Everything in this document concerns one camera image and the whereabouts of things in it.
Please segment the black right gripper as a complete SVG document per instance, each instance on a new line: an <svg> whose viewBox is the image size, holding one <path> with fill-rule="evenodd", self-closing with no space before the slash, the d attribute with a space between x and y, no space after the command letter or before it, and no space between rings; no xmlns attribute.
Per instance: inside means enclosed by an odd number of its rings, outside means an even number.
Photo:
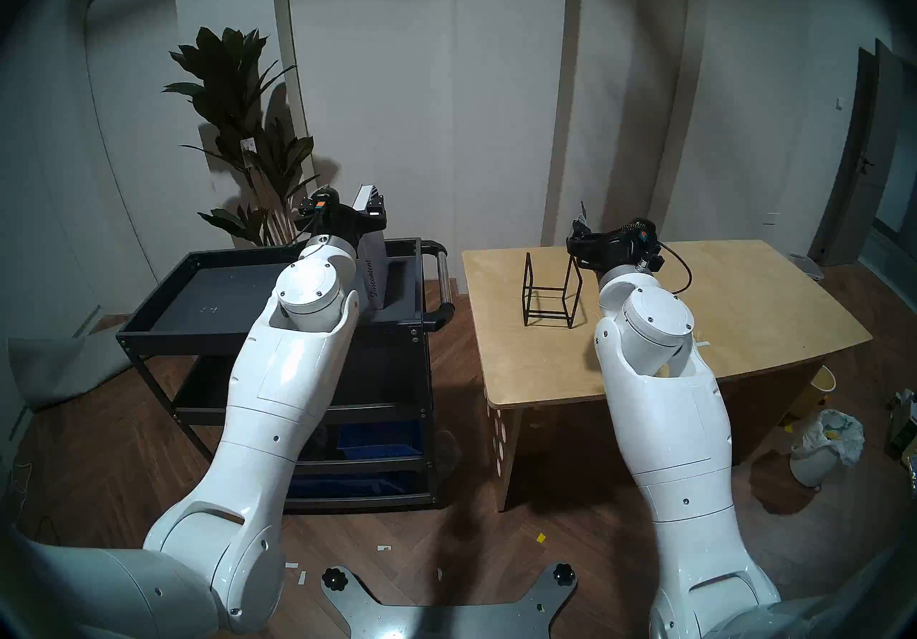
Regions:
<svg viewBox="0 0 917 639"><path fill-rule="evenodd" d="M579 269L609 272L620 266L636 267L640 272L658 272L664 265L662 244L651 221L631 221L607 233L589 228L583 200L580 214L568 235L568 254Z"/></svg>

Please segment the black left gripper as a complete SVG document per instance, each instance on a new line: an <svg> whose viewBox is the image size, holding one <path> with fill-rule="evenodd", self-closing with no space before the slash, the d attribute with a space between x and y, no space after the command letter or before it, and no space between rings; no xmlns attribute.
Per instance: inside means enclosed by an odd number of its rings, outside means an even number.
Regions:
<svg viewBox="0 0 917 639"><path fill-rule="evenodd" d="M385 228L384 198L376 187L362 188L356 208L342 203L333 187L320 187L300 205L300 230L308 231L311 238L334 236L357 249L364 235Z"/></svg>

